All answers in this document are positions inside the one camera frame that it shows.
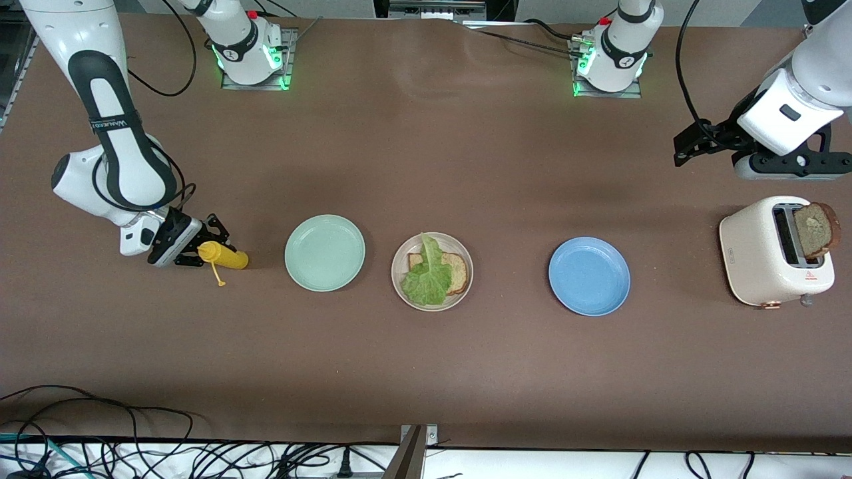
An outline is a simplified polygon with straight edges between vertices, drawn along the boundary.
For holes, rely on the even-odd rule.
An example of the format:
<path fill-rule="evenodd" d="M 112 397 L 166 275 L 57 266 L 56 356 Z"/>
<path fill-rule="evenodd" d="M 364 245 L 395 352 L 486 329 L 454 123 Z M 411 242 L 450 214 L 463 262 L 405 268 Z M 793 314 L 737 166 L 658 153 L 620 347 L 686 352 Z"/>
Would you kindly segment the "brown bread slice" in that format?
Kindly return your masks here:
<path fill-rule="evenodd" d="M 839 218 L 828 204 L 812 202 L 795 210 L 792 215 L 801 252 L 807 260 L 824 257 L 839 245 L 842 228 Z"/>
<path fill-rule="evenodd" d="M 422 261 L 420 253 L 409 254 L 408 261 L 410 270 L 411 267 Z M 451 276 L 451 288 L 448 291 L 447 297 L 457 296 L 458 294 L 464 292 L 465 288 L 467 287 L 469 271 L 466 261 L 459 254 L 445 252 L 443 254 L 443 263 L 451 265 L 451 273 L 453 273 L 453 275 Z"/>

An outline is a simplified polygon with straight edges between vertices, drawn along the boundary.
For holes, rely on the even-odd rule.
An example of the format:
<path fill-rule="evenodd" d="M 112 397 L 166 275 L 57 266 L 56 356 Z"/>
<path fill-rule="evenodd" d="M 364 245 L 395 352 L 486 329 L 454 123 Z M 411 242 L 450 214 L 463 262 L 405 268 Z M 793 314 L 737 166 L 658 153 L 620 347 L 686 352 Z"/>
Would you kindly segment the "dark glass panel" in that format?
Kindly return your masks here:
<path fill-rule="evenodd" d="M 33 46 L 35 34 L 23 13 L 0 15 L 0 117 Z"/>

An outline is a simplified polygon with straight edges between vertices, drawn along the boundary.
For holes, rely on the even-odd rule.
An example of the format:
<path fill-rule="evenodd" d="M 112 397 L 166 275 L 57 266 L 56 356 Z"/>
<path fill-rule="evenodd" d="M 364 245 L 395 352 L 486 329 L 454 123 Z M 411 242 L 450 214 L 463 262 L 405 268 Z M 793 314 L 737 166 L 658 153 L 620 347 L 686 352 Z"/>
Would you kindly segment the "mint green plate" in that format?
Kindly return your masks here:
<path fill-rule="evenodd" d="M 308 218 L 287 239 L 284 260 L 290 278 L 308 291 L 343 288 L 359 275 L 366 256 L 364 236 L 349 219 L 332 214 Z"/>

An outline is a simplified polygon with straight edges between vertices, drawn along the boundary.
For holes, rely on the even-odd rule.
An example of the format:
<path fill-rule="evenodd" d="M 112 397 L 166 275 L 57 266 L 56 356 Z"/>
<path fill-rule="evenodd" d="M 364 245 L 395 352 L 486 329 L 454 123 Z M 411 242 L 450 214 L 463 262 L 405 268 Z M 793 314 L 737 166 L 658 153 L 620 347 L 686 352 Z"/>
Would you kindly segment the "green lettuce leaf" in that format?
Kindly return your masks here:
<path fill-rule="evenodd" d="M 451 265 L 443 263 L 443 251 L 436 239 L 420 234 L 422 261 L 415 264 L 401 282 L 403 294 L 420 306 L 441 305 L 451 288 Z"/>

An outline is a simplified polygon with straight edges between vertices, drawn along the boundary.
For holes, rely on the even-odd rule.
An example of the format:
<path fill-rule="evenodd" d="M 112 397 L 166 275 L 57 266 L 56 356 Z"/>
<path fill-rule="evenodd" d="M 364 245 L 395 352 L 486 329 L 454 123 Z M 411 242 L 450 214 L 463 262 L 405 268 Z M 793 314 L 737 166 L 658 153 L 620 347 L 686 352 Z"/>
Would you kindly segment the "yellow mustard squeeze bottle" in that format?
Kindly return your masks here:
<path fill-rule="evenodd" d="M 204 263 L 210 265 L 219 286 L 226 285 L 226 282 L 219 275 L 219 267 L 222 267 L 222 269 L 243 270 L 249 264 L 249 257 L 246 252 L 231 251 L 231 249 L 222 245 L 222 243 L 215 241 L 201 243 L 198 246 L 197 254 Z"/>

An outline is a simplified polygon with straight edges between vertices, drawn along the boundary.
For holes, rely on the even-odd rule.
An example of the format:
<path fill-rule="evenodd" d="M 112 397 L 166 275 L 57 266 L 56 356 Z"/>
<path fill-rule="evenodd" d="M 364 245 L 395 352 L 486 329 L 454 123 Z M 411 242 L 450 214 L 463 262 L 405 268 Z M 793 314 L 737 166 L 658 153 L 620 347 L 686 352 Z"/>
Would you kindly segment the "blue plate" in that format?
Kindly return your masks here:
<path fill-rule="evenodd" d="M 548 262 L 547 277 L 558 301 L 587 317 L 617 311 L 631 288 L 626 258 L 611 243 L 588 236 L 557 246 Z"/>

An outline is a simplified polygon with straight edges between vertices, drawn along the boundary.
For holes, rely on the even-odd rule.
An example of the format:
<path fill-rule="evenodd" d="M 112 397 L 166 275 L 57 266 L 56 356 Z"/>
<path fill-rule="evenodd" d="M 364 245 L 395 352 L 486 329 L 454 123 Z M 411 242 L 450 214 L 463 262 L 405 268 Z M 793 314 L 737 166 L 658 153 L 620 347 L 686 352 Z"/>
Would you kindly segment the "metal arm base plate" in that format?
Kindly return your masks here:
<path fill-rule="evenodd" d="M 282 45 L 269 49 L 268 57 L 274 60 L 278 69 L 272 75 L 259 84 L 238 84 L 232 80 L 222 68 L 221 89 L 222 90 L 246 90 L 246 91 L 287 91 L 292 84 L 294 60 L 296 53 L 296 41 L 298 40 L 298 28 L 284 28 L 282 30 L 284 39 Z"/>
<path fill-rule="evenodd" d="M 573 96 L 615 99 L 639 99 L 642 96 L 639 76 L 647 55 L 642 55 L 628 68 L 620 68 L 597 49 L 594 37 L 573 35 L 567 43 L 573 54 Z"/>

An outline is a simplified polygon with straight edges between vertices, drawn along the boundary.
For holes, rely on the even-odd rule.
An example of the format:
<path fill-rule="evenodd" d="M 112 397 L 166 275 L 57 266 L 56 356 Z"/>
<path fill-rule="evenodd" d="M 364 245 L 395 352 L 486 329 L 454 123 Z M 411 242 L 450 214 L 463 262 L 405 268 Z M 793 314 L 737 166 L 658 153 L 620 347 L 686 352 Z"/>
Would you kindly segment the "cream white toaster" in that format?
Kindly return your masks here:
<path fill-rule="evenodd" d="M 728 285 L 734 297 L 749 306 L 778 309 L 813 297 L 835 282 L 830 251 L 807 260 L 801 252 L 793 213 L 809 200 L 776 195 L 746 206 L 722 219 L 719 239 Z"/>

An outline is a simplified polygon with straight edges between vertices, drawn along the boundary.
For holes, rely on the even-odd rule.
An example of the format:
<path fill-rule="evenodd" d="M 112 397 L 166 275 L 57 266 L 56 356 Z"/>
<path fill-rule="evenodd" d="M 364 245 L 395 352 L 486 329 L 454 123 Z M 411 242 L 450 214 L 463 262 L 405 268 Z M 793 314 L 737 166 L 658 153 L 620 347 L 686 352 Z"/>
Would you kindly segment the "dark equipment box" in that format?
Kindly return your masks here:
<path fill-rule="evenodd" d="M 371 0 L 380 19 L 514 21 L 520 0 Z"/>

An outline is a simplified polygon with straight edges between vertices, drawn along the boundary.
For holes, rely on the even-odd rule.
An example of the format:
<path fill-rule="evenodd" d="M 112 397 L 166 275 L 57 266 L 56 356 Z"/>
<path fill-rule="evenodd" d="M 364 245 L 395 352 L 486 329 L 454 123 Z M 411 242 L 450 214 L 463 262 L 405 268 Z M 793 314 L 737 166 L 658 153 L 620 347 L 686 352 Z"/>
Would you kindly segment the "beige plate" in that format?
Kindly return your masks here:
<path fill-rule="evenodd" d="M 393 288 L 395 288 L 396 294 L 399 296 L 399 298 L 401 298 L 401 300 L 407 303 L 408 306 L 414 307 L 414 309 L 426 312 L 445 311 L 459 304 L 463 300 L 463 298 L 465 298 L 467 292 L 471 288 L 471 284 L 473 282 L 473 260 L 471 254 L 469 254 L 468 249 L 453 236 L 448 236 L 448 234 L 444 234 L 441 232 L 428 232 L 426 234 L 437 240 L 439 247 L 444 253 L 456 253 L 459 254 L 463 259 L 465 259 L 469 271 L 468 282 L 465 291 L 458 294 L 457 296 L 447 297 L 445 302 L 438 306 L 420 306 L 408 300 L 408 298 L 403 294 L 401 290 L 401 282 L 405 274 L 409 270 L 408 255 L 411 253 L 420 253 L 422 242 L 419 236 L 413 236 L 410 239 L 405 240 L 405 242 L 403 242 L 402 245 L 399 246 L 399 249 L 397 249 L 396 254 L 393 255 L 393 261 L 391 264 L 391 279 L 393 283 Z"/>

